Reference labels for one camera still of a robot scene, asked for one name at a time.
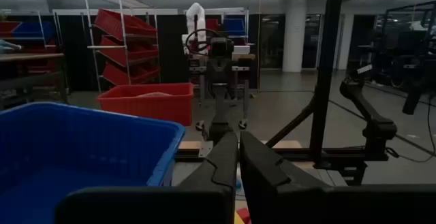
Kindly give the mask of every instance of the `glass wall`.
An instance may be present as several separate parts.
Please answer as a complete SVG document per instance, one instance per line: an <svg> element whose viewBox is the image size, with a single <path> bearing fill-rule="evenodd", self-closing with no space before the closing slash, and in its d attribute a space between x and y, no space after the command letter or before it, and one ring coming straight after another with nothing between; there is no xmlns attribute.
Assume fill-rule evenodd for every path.
<svg viewBox="0 0 436 224"><path fill-rule="evenodd" d="M283 65L283 43L285 41L285 16L263 15L261 22L260 67L281 69Z"/></svg>
<svg viewBox="0 0 436 224"><path fill-rule="evenodd" d="M303 47L301 67L315 69L317 66L317 50L320 40L321 15L312 14L306 17L305 44Z"/></svg>

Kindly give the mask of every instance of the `wooden board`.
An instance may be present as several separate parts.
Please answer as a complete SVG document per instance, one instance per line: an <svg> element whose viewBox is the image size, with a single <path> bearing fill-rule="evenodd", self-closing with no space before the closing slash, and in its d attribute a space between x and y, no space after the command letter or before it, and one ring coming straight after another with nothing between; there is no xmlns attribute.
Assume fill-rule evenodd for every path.
<svg viewBox="0 0 436 224"><path fill-rule="evenodd" d="M200 149L200 141L183 141L178 149ZM274 148L301 148L300 142L296 140L282 140Z"/></svg>

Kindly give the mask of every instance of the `table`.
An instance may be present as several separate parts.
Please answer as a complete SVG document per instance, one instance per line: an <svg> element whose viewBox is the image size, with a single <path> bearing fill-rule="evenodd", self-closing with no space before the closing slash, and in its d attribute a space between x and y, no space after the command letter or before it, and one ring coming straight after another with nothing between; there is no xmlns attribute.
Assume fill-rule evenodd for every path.
<svg viewBox="0 0 436 224"><path fill-rule="evenodd" d="M10 78L7 80L0 80L0 91L26 88L27 94L19 97L18 99L13 99L10 103L17 102L23 99L33 98L33 85L45 84L47 82L54 82L57 90L60 93L63 103L68 103L67 93L65 90L65 75L64 75L64 54L0 54L0 63L15 62L17 64L23 65L23 74L28 74L26 67L27 63L32 60L40 59L56 59L57 71L48 74L38 74L33 76L21 76L17 78ZM7 105L7 101L0 98L0 110L4 109Z"/></svg>

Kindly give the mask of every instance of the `cable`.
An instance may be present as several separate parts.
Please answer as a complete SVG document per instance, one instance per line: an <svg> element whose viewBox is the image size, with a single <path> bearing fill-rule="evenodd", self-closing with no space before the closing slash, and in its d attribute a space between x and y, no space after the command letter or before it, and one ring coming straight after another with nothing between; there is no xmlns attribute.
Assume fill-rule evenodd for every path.
<svg viewBox="0 0 436 224"><path fill-rule="evenodd" d="M223 37L223 36L222 36L221 34L219 34L218 32L216 32L216 31L214 31L214 30L210 30L210 29L197 29L197 30L193 31L192 33L190 33L190 34L188 35L188 37L187 37L186 40L185 40L185 46L186 46L186 48L188 49L188 51L189 51L190 53L192 53L192 54L199 54L199 55L207 56L207 54L203 54L203 53L199 53L199 52L193 51L193 50L191 49L191 46L188 44L188 42L189 42L189 38L190 38L192 35L198 33L199 31L206 31L206 32L209 32L209 33L213 33L213 34L215 34L217 37ZM198 42L197 44L206 44L205 47L202 47L202 48L200 49L200 51L201 51L201 50L205 50L206 47L207 47L208 45L210 45L211 43L208 43L208 42L205 42L205 41L201 41L201 42Z"/></svg>
<svg viewBox="0 0 436 224"><path fill-rule="evenodd" d="M407 156L404 155L400 155L398 154L393 148L390 147L386 147L386 152L389 153L390 155L392 155L394 158L404 158L407 159L409 161L415 162L415 163L426 163L427 161L429 161L430 159L432 159L434 157L434 155L436 154L436 145L435 142L433 140L433 133L431 132L431 127L430 127L430 110L431 110L431 100L432 100L433 96L429 95L429 104L428 104L428 109L427 109L427 128L429 129L429 135L430 135L430 141L431 141L431 146L433 148L433 154L431 154L427 159L425 160L419 160L419 159L412 159L409 158Z"/></svg>

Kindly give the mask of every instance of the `metal pole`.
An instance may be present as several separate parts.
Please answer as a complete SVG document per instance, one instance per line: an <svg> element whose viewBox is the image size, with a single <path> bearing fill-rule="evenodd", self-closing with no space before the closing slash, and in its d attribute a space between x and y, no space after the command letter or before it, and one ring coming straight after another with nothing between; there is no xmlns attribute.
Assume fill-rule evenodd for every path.
<svg viewBox="0 0 436 224"><path fill-rule="evenodd" d="M123 3L121 0L118 0L120 4L120 15L121 15L121 27L123 28L123 41L124 41L124 53L125 53L125 66L127 68L127 77L129 78L129 84L131 84L130 80L130 63L129 63L129 55L127 50L127 38L125 36L125 25L124 25L124 14L123 14Z"/></svg>
<svg viewBox="0 0 436 224"><path fill-rule="evenodd" d="M87 6L87 12L88 12L89 37L91 38L91 45L94 46L93 26L91 24L91 11L89 10L88 0L84 0L84 2L86 4L86 6ZM100 86L100 75L98 74L97 57L95 56L95 50L94 49L93 49L93 57L94 57L95 75L97 77L98 92L101 94L102 93L102 88Z"/></svg>
<svg viewBox="0 0 436 224"><path fill-rule="evenodd" d="M341 2L342 0L327 0L326 3L326 19L322 39L327 41L323 41L321 45L320 66L318 68L318 79L314 94L315 107L313 111L311 143L309 146L311 157L316 163L320 162L321 159L324 130L326 128L328 96L330 94L330 83L332 82Z"/></svg>
<svg viewBox="0 0 436 224"><path fill-rule="evenodd" d="M248 9L245 11L245 44L248 44L248 23L250 14Z"/></svg>
<svg viewBox="0 0 436 224"><path fill-rule="evenodd" d="M59 36L61 37L61 45L63 46L63 38L62 38L62 30L61 30L61 22L59 21L59 16L56 13L56 20L59 23Z"/></svg>
<svg viewBox="0 0 436 224"><path fill-rule="evenodd" d="M315 105L315 96L312 97L309 105L307 105L301 113L294 118L290 123L288 123L284 128L282 128L277 134L275 134L266 145L272 148L275 144L279 143L285 136L287 136L291 131L293 131L297 126L299 126L306 118L308 118L313 113L313 108Z"/></svg>
<svg viewBox="0 0 436 224"><path fill-rule="evenodd" d="M62 43L61 43L61 36L59 35L59 31L60 31L61 26L60 26L59 22L56 19L56 15L57 15L57 13L55 12L53 14L53 20L54 20L54 23L55 23L54 27L56 28L57 41L58 41L59 45L62 45Z"/></svg>
<svg viewBox="0 0 436 224"><path fill-rule="evenodd" d="M157 46L157 51L159 51L159 30L157 29L157 15L155 14L155 28L156 28L156 46ZM157 55L157 65L159 68L159 83L161 82L161 58L159 55Z"/></svg>
<svg viewBox="0 0 436 224"><path fill-rule="evenodd" d="M42 19L41 19L41 12L38 10L38 19L40 20L40 27L41 27L41 34L42 34L42 41L44 43L44 48L47 48L46 45L46 36L44 35L44 28L42 26Z"/></svg>

